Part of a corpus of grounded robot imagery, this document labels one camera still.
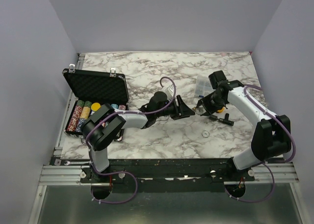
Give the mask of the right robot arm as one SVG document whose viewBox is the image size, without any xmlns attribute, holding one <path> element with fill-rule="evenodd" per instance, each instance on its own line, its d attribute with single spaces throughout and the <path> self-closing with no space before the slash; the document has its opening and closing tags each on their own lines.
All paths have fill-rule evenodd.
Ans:
<svg viewBox="0 0 314 224">
<path fill-rule="evenodd" d="M 238 80 L 227 80 L 223 71 L 210 74 L 209 81 L 214 91 L 201 98 L 196 105 L 204 109 L 203 115 L 212 116 L 231 104 L 255 129 L 250 147 L 228 161 L 226 176 L 230 180 L 238 180 L 243 176 L 244 169 L 260 165 L 273 157 L 291 152 L 285 162 L 289 163 L 294 158 L 296 146 L 291 135 L 290 119 L 286 115 L 277 115 L 264 107 L 248 92 L 249 85 Z"/>
</svg>

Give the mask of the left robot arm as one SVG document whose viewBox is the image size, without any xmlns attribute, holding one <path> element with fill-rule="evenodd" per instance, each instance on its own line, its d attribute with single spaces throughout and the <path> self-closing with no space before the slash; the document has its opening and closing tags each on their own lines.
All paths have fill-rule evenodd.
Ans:
<svg viewBox="0 0 314 224">
<path fill-rule="evenodd" d="M 163 116 L 178 120 L 194 115 L 195 112 L 183 102 L 181 96 L 177 95 L 169 99 L 167 94 L 161 91 L 156 92 L 147 104 L 136 111 L 114 109 L 110 104 L 102 105 L 80 128 L 89 146 L 92 177 L 98 182 L 108 179 L 107 147 L 121 130 L 146 129 Z"/>
</svg>

